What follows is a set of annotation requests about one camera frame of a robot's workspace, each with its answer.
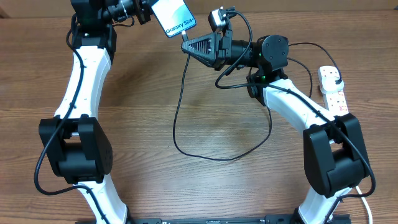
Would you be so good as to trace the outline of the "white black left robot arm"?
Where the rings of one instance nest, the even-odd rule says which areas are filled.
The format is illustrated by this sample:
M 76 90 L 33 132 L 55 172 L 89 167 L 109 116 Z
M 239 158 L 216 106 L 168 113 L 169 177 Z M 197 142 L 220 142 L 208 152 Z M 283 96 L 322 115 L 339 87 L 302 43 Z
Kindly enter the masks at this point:
M 66 43 L 73 51 L 67 90 L 53 118 L 42 119 L 44 145 L 34 171 L 36 189 L 44 195 L 79 190 L 95 214 L 95 223 L 132 223 L 110 172 L 113 150 L 98 122 L 104 80 L 116 52 L 117 26 L 128 18 L 145 24 L 151 0 L 73 0 Z

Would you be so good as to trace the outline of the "Galaxy smartphone blue screen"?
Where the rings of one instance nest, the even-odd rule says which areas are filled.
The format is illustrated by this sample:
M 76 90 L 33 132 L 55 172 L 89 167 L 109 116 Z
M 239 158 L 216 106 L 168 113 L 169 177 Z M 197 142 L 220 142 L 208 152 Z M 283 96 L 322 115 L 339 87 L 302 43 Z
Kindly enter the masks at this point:
M 158 0 L 151 9 L 168 38 L 179 35 L 197 24 L 184 0 Z

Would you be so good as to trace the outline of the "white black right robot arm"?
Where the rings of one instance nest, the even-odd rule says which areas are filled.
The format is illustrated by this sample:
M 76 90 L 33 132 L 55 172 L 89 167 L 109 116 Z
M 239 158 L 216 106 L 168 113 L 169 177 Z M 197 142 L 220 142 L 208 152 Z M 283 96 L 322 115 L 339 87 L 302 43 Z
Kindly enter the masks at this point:
M 303 138 L 304 171 L 310 189 L 305 200 L 286 215 L 266 215 L 267 223 L 349 223 L 337 215 L 337 206 L 374 173 L 360 123 L 351 113 L 338 114 L 298 90 L 284 73 L 289 41 L 267 35 L 258 41 L 234 40 L 231 34 L 212 32 L 196 39 L 183 38 L 182 51 L 208 67 L 223 65 L 255 68 L 246 78 L 251 98 L 283 116 Z

